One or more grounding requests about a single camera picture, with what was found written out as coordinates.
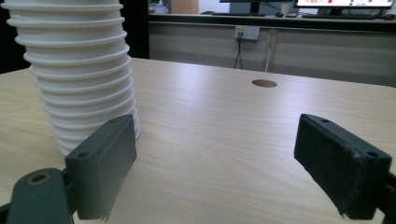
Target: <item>stacked white plastic cup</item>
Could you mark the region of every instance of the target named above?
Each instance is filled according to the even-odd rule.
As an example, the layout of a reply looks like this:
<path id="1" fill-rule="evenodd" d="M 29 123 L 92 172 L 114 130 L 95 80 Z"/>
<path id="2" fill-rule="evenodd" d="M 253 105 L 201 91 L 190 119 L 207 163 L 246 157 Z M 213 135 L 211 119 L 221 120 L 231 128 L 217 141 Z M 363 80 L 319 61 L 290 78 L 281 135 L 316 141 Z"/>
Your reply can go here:
<path id="1" fill-rule="evenodd" d="M 59 150 L 67 155 L 109 119 L 134 115 L 129 46 L 119 0 L 6 0 L 26 47 Z"/>

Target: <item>wood grain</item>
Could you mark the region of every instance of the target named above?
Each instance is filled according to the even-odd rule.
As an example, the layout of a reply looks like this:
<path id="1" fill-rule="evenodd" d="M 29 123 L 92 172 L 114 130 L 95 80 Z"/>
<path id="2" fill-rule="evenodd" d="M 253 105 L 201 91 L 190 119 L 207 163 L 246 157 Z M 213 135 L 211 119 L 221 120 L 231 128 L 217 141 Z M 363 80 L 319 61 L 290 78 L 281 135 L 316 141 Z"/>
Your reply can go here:
<path id="1" fill-rule="evenodd" d="M 379 211 L 374 221 L 342 219 L 293 147 L 307 113 L 395 158 L 395 89 L 140 59 L 132 67 L 138 158 L 107 223 L 381 222 Z M 7 203 L 22 175 L 64 162 L 32 75 L 4 74 L 0 90 L 0 203 Z"/>

